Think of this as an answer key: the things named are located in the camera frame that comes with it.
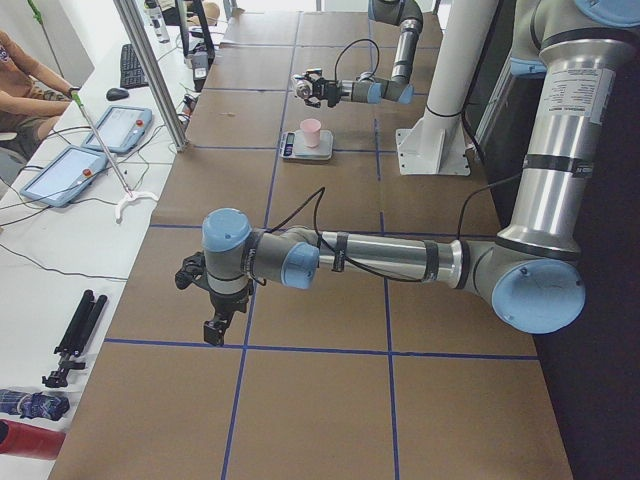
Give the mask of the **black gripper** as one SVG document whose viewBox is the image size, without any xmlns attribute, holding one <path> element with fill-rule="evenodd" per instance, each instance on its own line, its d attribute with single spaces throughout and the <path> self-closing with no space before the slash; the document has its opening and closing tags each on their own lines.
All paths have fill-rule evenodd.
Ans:
<svg viewBox="0 0 640 480">
<path fill-rule="evenodd" d="M 203 339 L 212 346 L 225 343 L 225 325 L 230 325 L 235 312 L 245 313 L 253 294 L 251 281 L 244 275 L 231 280 L 218 279 L 206 267 L 205 254 L 197 252 L 182 260 L 174 282 L 179 290 L 190 285 L 205 290 L 213 307 L 213 317 L 203 323 Z"/>
<path fill-rule="evenodd" d="M 324 78 L 321 72 L 294 74 L 291 81 L 293 84 L 305 82 L 313 86 L 312 96 L 303 99 L 306 106 L 320 108 L 321 103 L 325 101 L 329 108 L 333 108 L 340 102 L 339 82 Z"/>
</svg>

